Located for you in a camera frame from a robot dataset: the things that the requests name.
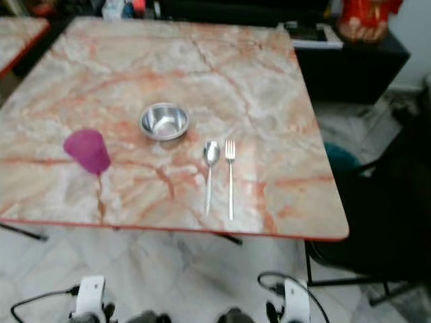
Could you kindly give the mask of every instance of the chair leg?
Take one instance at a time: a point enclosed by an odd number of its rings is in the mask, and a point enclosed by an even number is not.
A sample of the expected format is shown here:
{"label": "chair leg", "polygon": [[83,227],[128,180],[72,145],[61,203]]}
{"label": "chair leg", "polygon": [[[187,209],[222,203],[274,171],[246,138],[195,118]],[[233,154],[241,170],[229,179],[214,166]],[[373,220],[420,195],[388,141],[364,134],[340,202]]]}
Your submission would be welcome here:
{"label": "chair leg", "polygon": [[388,292],[385,291],[384,296],[380,296],[380,297],[376,297],[376,298],[370,298],[368,300],[368,303],[372,307],[377,306],[378,304],[381,304],[385,301],[389,301],[390,299],[393,299],[394,297],[400,296],[401,294],[407,293],[408,291],[411,291],[411,290],[419,287],[420,283],[421,282],[407,283],[404,286],[401,286],[394,291],[388,291]]}
{"label": "chair leg", "polygon": [[385,295],[388,295],[390,293],[390,291],[389,291],[389,286],[388,286],[387,281],[385,281],[383,283],[383,288],[385,288]]}
{"label": "chair leg", "polygon": [[17,227],[12,227],[12,226],[6,225],[4,223],[0,223],[0,228],[15,232],[17,234],[22,234],[23,236],[27,236],[27,237],[35,239],[35,240],[40,240],[42,242],[45,242],[48,240],[48,237],[44,236],[42,234],[33,234],[32,232],[22,230],[22,229],[19,229]]}
{"label": "chair leg", "polygon": [[241,239],[229,236],[228,234],[215,234],[215,235],[219,236],[221,238],[224,238],[226,240],[229,240],[229,241],[233,242],[234,244],[237,244],[238,246],[242,246],[242,240]]}
{"label": "chair leg", "polygon": [[313,281],[311,273],[310,263],[310,250],[308,250],[307,244],[305,246],[305,261],[307,266],[307,286],[308,287],[329,287],[329,286],[348,286],[348,285],[359,285],[359,284],[371,284],[371,283],[386,283],[379,277],[360,277],[350,279],[331,279],[325,281]]}

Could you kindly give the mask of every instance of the tiled floor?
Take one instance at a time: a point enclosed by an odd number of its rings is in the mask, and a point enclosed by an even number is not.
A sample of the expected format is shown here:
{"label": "tiled floor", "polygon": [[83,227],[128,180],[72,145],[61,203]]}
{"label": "tiled floor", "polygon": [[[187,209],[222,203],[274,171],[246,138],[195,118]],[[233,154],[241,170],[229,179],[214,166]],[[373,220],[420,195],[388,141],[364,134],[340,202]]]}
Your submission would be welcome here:
{"label": "tiled floor", "polygon": [[[384,100],[374,108],[315,104],[322,134],[355,153],[363,162],[380,155],[399,126]],[[265,302],[280,299],[264,291],[256,278],[278,270],[306,276],[303,243],[296,240],[244,238],[243,246],[208,234],[110,231],[33,227],[50,236],[35,242],[0,230],[0,322],[12,323],[12,303],[45,291],[67,288],[84,275],[106,277],[106,298],[116,303],[125,322],[147,309],[168,312],[174,323],[216,322],[232,306],[256,323],[268,322]],[[351,274],[313,264],[316,278]],[[334,323],[406,322],[389,303],[371,308],[359,287],[314,288]],[[27,322],[64,322],[74,307],[67,296],[22,308]],[[312,322],[324,322],[312,305]]]}

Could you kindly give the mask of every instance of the wall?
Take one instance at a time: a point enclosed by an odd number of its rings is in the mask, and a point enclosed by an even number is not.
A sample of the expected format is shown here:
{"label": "wall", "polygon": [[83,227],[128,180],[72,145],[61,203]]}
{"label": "wall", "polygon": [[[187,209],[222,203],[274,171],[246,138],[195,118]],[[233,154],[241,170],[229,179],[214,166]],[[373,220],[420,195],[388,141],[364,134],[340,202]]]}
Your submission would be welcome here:
{"label": "wall", "polygon": [[431,73],[431,0],[405,0],[389,28],[411,53],[390,88],[420,90]]}

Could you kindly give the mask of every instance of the black chair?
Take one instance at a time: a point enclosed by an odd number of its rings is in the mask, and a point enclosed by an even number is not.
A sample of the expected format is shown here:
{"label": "black chair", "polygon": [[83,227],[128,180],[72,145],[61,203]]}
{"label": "black chair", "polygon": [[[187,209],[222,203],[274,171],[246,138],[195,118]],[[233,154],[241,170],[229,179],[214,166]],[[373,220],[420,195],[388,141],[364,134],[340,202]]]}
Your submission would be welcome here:
{"label": "black chair", "polygon": [[[374,171],[370,177],[362,173]],[[341,242],[305,242],[308,286],[383,283],[375,306],[431,277],[431,119],[409,123],[376,161],[333,173],[350,234]],[[310,257],[360,278],[313,281]],[[389,281],[405,282],[389,291]]]}

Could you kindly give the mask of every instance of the table leg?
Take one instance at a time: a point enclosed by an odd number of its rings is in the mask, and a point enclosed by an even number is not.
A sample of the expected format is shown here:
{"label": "table leg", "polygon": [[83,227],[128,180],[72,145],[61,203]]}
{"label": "table leg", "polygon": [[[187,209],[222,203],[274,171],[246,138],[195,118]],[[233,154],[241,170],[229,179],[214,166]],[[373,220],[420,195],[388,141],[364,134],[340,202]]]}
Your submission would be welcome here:
{"label": "table leg", "polygon": [[6,225],[4,223],[0,223],[0,228],[6,229],[6,230],[9,230],[9,231],[13,231],[13,232],[15,232],[17,234],[22,234],[23,236],[28,236],[29,238],[40,240],[40,241],[43,241],[43,242],[45,242],[45,241],[48,240],[48,237],[44,236],[42,234],[33,234],[32,232],[29,232],[29,231],[26,231],[26,230],[22,230],[22,229],[19,229],[17,227],[12,227],[12,226]]}
{"label": "table leg", "polygon": [[221,237],[221,238],[227,239],[227,240],[229,240],[229,241],[233,242],[234,244],[237,244],[237,245],[239,245],[239,246],[242,246],[242,240],[241,240],[241,239],[238,239],[238,238],[235,238],[235,237],[229,236],[228,234],[215,234],[215,235],[216,235],[216,236],[219,236],[219,237]]}

